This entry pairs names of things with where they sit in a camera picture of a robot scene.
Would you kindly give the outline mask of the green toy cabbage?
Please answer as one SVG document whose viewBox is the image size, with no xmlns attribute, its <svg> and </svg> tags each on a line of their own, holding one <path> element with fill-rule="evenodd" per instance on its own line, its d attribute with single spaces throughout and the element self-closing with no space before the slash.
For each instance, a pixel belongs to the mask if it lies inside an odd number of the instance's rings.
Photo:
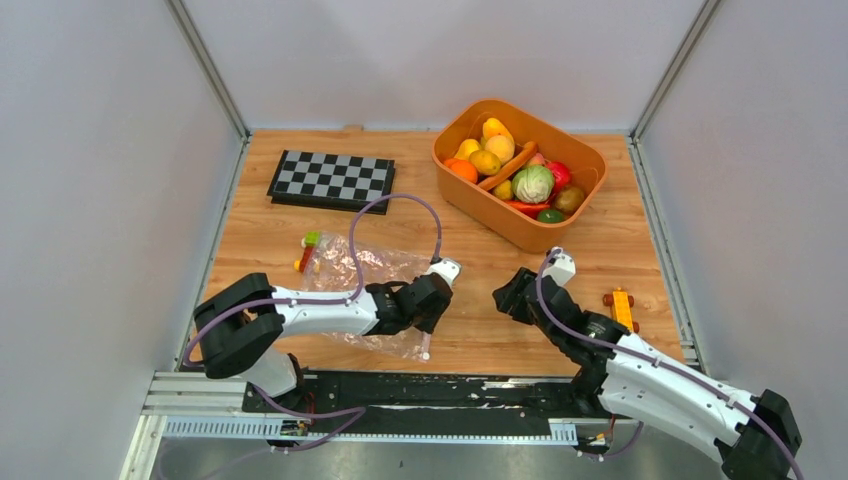
<svg viewBox="0 0 848 480">
<path fill-rule="evenodd" d="M 523 203 L 540 204 L 550 197 L 554 185 L 554 174 L 547 167 L 532 165 L 513 177 L 512 192 Z"/>
</svg>

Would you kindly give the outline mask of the orange toy sausage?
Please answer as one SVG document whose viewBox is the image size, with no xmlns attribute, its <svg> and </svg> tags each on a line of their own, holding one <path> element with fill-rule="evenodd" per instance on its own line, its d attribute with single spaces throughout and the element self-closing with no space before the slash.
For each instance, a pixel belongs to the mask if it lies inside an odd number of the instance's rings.
<svg viewBox="0 0 848 480">
<path fill-rule="evenodd" d="M 500 171 L 493 176 L 490 176 L 480 181 L 477 186 L 484 190 L 490 191 L 500 183 L 509 179 L 514 173 L 522 168 L 535 154 L 538 152 L 538 143 L 536 141 L 528 141 L 522 150 L 509 162 L 504 164 Z"/>
</svg>

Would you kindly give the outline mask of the orange plastic basket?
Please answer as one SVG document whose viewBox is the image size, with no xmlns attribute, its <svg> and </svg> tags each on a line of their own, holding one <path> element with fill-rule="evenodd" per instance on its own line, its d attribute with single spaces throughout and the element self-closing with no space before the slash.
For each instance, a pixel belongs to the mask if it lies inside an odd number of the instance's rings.
<svg viewBox="0 0 848 480">
<path fill-rule="evenodd" d="M 482 127 L 490 118 L 501 121 L 520 148 L 531 142 L 531 148 L 546 159 L 560 162 L 569 169 L 571 183 L 586 194 L 574 214 L 559 223 L 539 222 L 444 165 L 458 151 L 462 141 L 482 135 Z M 469 105 L 436 137 L 432 158 L 436 164 L 438 190 L 444 200 L 520 249 L 532 253 L 548 250 L 564 236 L 566 229 L 588 208 L 608 174 L 607 161 L 597 149 L 499 99 L 483 99 Z"/>
</svg>

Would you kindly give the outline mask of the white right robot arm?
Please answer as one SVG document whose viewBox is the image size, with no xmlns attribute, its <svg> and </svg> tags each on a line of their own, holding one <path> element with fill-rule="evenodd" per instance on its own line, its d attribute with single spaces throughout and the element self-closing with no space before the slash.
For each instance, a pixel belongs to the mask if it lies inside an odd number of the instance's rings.
<svg viewBox="0 0 848 480">
<path fill-rule="evenodd" d="M 697 448 L 729 479 L 801 478 L 802 444 L 788 400 L 712 379 L 622 323 L 582 309 L 559 275 L 521 268 L 494 290 L 499 312 L 538 328 L 580 369 L 571 403 L 584 417 L 629 417 Z"/>
</svg>

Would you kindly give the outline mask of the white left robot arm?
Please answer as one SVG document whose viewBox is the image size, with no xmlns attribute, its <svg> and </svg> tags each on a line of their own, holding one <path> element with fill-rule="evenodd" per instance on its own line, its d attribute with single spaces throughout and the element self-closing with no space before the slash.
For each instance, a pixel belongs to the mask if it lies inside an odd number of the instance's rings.
<svg viewBox="0 0 848 480">
<path fill-rule="evenodd" d="M 411 282 L 371 283 L 353 291 L 301 292 L 249 274 L 194 311 L 199 348 L 210 379 L 239 377 L 267 394 L 283 413 L 306 400 L 300 367 L 273 349 L 279 338 L 319 333 L 389 336 L 415 328 L 430 334 L 450 305 L 458 266 L 431 265 Z"/>
</svg>

